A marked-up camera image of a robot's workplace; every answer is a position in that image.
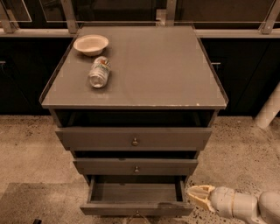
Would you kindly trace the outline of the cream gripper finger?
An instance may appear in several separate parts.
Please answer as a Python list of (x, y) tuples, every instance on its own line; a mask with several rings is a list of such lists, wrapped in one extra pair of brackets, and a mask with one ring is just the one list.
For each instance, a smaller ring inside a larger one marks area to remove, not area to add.
[(213, 208), (211, 201), (208, 198), (202, 199), (202, 198), (199, 198), (192, 194), (189, 195), (189, 198), (195, 205), (197, 205), (207, 211), (210, 211), (213, 213), (215, 212), (215, 209)]
[(212, 185), (194, 185), (188, 188), (187, 193), (194, 196), (208, 196), (214, 189)]

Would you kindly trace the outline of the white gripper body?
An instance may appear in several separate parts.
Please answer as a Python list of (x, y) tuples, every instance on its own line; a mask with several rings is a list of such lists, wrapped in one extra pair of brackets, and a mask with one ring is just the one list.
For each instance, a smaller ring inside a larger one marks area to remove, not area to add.
[(233, 218), (233, 202), (235, 190), (220, 186), (210, 193), (210, 201), (215, 212), (224, 218)]

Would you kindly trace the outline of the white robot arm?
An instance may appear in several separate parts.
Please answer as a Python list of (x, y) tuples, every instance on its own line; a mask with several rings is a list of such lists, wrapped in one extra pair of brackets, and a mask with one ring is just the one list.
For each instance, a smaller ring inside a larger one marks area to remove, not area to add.
[(194, 185), (187, 189), (187, 195), (197, 206), (223, 218), (246, 224), (280, 224), (277, 192), (262, 192), (256, 197), (225, 186)]

